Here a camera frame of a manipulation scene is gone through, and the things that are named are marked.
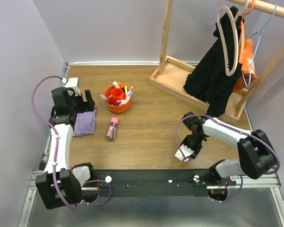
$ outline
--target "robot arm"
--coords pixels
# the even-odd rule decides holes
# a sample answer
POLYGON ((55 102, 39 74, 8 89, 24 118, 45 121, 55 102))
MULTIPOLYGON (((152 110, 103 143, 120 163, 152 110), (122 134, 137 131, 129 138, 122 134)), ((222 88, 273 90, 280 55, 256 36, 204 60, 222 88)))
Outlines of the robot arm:
POLYGON ((64 206, 53 185, 53 165, 56 166, 56 178, 59 188, 69 204, 78 203, 82 199, 92 202, 96 198, 96 196, 84 198, 81 190, 86 181, 96 179, 93 166, 90 163, 84 163, 74 166, 72 170, 70 168, 71 139, 74 134, 77 114, 94 111, 95 103, 89 90, 85 90, 87 101, 83 101, 78 78, 71 78, 62 82, 65 83, 64 87, 52 90, 54 107, 49 120, 58 131, 57 161, 54 162, 57 135, 51 129, 52 137, 48 162, 44 174, 37 176, 35 181, 47 209, 64 206))
MULTIPOLYGON (((189 112, 184 117, 190 115, 193 115, 193 113, 189 112)), ((237 148, 239 159, 221 160, 210 167, 207 177, 210 177, 212 182, 216 183, 232 175, 247 175, 252 179, 258 179, 276 165, 276 159, 269 149, 251 137, 229 128, 256 136, 272 148, 269 139, 263 131, 241 130, 231 125, 227 125, 228 128, 225 128, 217 124, 217 122, 206 117, 192 117, 184 120, 184 125, 193 133, 187 135, 180 145, 185 157, 183 157, 180 150, 176 152, 175 156, 185 161, 190 157, 195 159, 202 148, 202 141, 206 141, 206 138, 209 136, 214 136, 237 148)))

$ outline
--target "white wall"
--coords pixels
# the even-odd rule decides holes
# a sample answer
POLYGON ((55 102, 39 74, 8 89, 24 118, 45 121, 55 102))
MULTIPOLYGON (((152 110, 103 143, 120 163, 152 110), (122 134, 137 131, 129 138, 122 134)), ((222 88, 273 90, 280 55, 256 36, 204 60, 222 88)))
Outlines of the white wall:
MULTIPOLYGON (((34 2, 67 62, 159 60, 165 0, 34 2)), ((222 4, 234 5, 225 0, 174 1, 168 54, 201 60, 216 40, 213 31, 222 4)), ((247 17, 247 34, 261 14, 247 17)))
MULTIPOLYGON (((0 0, 0 227, 18 225, 31 171, 49 133, 30 106, 33 88, 63 71, 64 60, 32 0, 0 0)), ((58 83, 50 81, 36 94, 45 117, 58 83)))
MULTIPOLYGON (((284 0, 278 0, 277 3, 284 7, 284 0)), ((263 14, 252 33, 260 30, 268 18, 268 14, 263 14)), ((260 76, 283 45, 284 19, 274 17, 261 37, 255 57, 257 75, 260 76)), ((284 198, 284 58, 248 100, 247 111, 253 128, 262 129, 267 133, 280 157, 281 168, 278 175, 284 198)))

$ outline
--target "wooden table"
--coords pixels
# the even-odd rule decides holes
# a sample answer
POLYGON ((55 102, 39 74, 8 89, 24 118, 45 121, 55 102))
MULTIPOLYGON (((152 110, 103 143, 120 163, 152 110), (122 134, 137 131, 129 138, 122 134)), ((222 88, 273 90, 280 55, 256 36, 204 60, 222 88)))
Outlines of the wooden table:
MULTIPOLYGON (((81 92, 89 89, 97 106, 95 134, 72 139, 71 166, 90 162, 95 169, 208 168, 221 159, 238 157, 235 148, 209 137, 196 159, 181 162, 175 158, 176 125, 187 112, 204 111, 150 85, 148 78, 155 68, 71 66, 69 77, 79 78, 81 92), (132 106, 122 114, 110 112, 99 96, 113 81, 134 87, 132 106), (119 118, 119 125, 115 140, 109 141, 106 133, 113 116, 119 118)), ((236 126, 249 129, 245 113, 236 126)), ((182 124, 177 135, 179 142, 190 133, 182 124)))

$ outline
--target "wooden pole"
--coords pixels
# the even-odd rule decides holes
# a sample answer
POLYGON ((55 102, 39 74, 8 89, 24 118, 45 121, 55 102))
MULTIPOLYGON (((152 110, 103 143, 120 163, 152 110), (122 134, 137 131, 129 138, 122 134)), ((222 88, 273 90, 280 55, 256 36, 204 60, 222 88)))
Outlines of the wooden pole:
MULTIPOLYGON (((238 3, 242 6, 244 6, 244 4, 246 2, 246 0, 227 0, 227 1, 238 3)), ((252 5, 252 1, 249 1, 248 7, 251 7, 251 5, 252 5)), ((275 10, 275 5, 267 3, 267 2, 256 0, 254 9, 265 12, 265 13, 273 14, 273 12, 275 10)), ((278 6, 278 8, 275 12, 275 16, 284 18, 284 7, 278 6)))
POLYGON ((161 53, 160 53, 160 64, 159 64, 159 74, 161 75, 165 67, 165 58, 167 50, 167 42, 169 39, 169 27, 172 12, 172 4, 174 0, 166 0, 163 33, 162 33, 162 43, 161 43, 161 53))
POLYGON ((236 110, 238 111, 241 106, 247 101, 247 99, 255 92, 257 87, 265 80, 265 78, 270 74, 270 72, 275 68, 275 66, 279 63, 279 61, 284 57, 284 47, 282 50, 272 59, 267 68, 263 71, 262 75, 259 79, 257 79, 252 85, 248 92, 243 96, 243 98, 239 101, 236 106, 236 110))

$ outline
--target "colored marker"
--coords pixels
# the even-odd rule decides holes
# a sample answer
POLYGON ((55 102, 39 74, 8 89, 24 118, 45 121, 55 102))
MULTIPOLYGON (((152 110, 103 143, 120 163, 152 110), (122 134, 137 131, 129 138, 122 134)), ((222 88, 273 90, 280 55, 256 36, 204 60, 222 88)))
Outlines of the colored marker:
POLYGON ((124 86, 124 90, 125 90, 125 96, 126 96, 126 99, 127 99, 127 96, 128 96, 127 86, 124 86))
POLYGON ((118 82, 118 85, 122 89, 122 91, 125 93, 124 85, 120 81, 118 82))
POLYGON ((113 82, 113 85, 115 86, 115 88, 120 88, 116 81, 113 82))
POLYGON ((127 97, 127 99, 126 99, 126 102, 125 103, 127 103, 128 101, 129 101, 129 99, 131 98, 131 96, 132 96, 132 91, 130 92, 130 93, 128 93, 128 97, 127 97))
POLYGON ((105 101, 107 101, 109 104, 115 105, 115 104, 113 104, 113 102, 110 101, 104 94, 100 94, 100 97, 103 98, 105 101))
POLYGON ((117 103, 125 103, 126 102, 126 99, 123 99, 123 100, 117 100, 117 103))

